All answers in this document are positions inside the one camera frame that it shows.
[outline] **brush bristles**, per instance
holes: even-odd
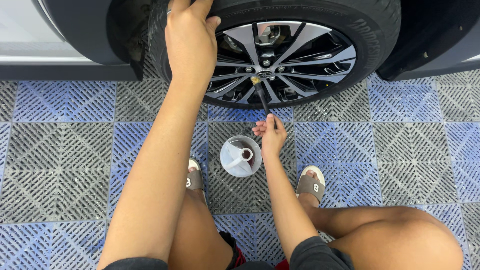
[[[259,78],[259,77],[252,77],[252,78],[250,78],[250,79],[252,80],[253,85],[255,85],[255,84],[257,84],[257,83],[260,82],[260,78]]]

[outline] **wheel center cap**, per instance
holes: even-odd
[[[273,75],[273,72],[271,72],[270,70],[261,70],[261,71],[257,72],[257,77],[262,78],[262,79],[269,78],[272,75]]]

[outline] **hand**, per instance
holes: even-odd
[[[172,0],[167,16],[165,41],[174,79],[206,85],[216,65],[215,30],[219,17],[205,20],[213,0]]]
[[[255,135],[262,137],[262,158],[264,160],[278,158],[287,138],[282,121],[270,113],[267,115],[266,121],[258,121],[257,126],[252,130]]]

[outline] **black tire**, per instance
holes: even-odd
[[[162,77],[169,82],[164,29],[166,0],[154,0],[149,25],[150,54]],[[347,36],[357,50],[357,62],[342,81],[310,97],[273,104],[273,108],[305,104],[341,92],[380,66],[392,51],[400,32],[400,0],[214,0],[211,16],[220,16],[223,31],[267,20],[297,20],[325,25]],[[261,104],[237,104],[205,96],[205,103],[240,109],[260,109]]]

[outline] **alloy wheel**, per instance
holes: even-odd
[[[267,102],[306,98],[339,83],[357,52],[340,32],[297,21],[270,21],[218,33],[218,58],[206,95],[239,104],[259,104],[250,77],[261,79]]]

